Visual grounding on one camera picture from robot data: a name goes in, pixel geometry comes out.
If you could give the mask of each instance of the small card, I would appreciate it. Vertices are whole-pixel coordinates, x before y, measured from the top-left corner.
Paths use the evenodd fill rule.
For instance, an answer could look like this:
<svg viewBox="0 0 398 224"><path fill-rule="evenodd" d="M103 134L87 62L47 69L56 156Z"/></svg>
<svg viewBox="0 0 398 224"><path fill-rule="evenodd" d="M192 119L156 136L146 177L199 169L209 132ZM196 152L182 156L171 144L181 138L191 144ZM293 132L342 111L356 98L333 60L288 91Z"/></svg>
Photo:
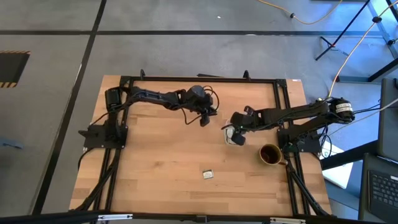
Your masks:
<svg viewBox="0 0 398 224"><path fill-rule="evenodd" d="M203 171L203 178L204 179L210 179L214 177L213 170L204 170Z"/></svg>

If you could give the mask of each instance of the keyboard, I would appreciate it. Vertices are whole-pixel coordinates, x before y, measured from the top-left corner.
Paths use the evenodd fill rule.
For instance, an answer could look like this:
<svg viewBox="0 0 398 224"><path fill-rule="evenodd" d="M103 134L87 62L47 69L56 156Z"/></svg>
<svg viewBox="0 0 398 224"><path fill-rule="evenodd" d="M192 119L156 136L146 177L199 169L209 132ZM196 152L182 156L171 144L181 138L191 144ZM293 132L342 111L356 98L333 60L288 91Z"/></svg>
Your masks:
<svg viewBox="0 0 398 224"><path fill-rule="evenodd" d="M390 223L398 213L398 177L369 171L369 211Z"/></svg>

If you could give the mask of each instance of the sticker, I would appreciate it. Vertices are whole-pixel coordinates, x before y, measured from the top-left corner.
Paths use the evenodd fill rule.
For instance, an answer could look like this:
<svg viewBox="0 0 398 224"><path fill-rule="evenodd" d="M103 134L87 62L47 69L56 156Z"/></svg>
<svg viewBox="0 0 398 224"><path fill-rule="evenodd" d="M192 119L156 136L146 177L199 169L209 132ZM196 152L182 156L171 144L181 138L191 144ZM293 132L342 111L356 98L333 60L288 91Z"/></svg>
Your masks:
<svg viewBox="0 0 398 224"><path fill-rule="evenodd" d="M342 108L342 107L351 107L351 103L342 103L342 104L336 105L336 109Z"/></svg>
<svg viewBox="0 0 398 224"><path fill-rule="evenodd" d="M205 170L203 171L203 178L204 179L210 179L213 178L214 174L213 174L213 170Z"/></svg>
<svg viewBox="0 0 398 224"><path fill-rule="evenodd" d="M340 108L336 110L336 113L344 112L344 111L352 111L352 108Z"/></svg>

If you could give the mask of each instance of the yellow warning stripe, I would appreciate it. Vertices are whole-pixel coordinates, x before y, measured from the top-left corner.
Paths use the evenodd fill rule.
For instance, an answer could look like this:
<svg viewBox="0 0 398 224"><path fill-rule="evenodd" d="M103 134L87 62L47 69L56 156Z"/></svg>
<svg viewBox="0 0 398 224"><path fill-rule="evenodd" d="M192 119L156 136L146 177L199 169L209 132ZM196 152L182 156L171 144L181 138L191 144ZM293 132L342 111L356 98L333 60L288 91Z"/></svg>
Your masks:
<svg viewBox="0 0 398 224"><path fill-rule="evenodd" d="M0 82L0 88L14 88L17 83L10 83L10 82Z"/></svg>
<svg viewBox="0 0 398 224"><path fill-rule="evenodd" d="M0 50L2 54L30 54L28 50Z"/></svg>

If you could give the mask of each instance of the mug handle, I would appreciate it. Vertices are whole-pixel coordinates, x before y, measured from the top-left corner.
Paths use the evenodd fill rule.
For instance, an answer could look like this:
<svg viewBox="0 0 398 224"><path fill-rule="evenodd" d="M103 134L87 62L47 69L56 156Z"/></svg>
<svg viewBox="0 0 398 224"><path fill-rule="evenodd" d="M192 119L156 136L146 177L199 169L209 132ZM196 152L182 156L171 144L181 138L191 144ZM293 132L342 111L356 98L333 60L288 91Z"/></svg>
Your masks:
<svg viewBox="0 0 398 224"><path fill-rule="evenodd" d="M287 166L288 163L289 162L287 162L286 159L281 159L280 162L279 162L280 165L284 165L284 166Z"/></svg>

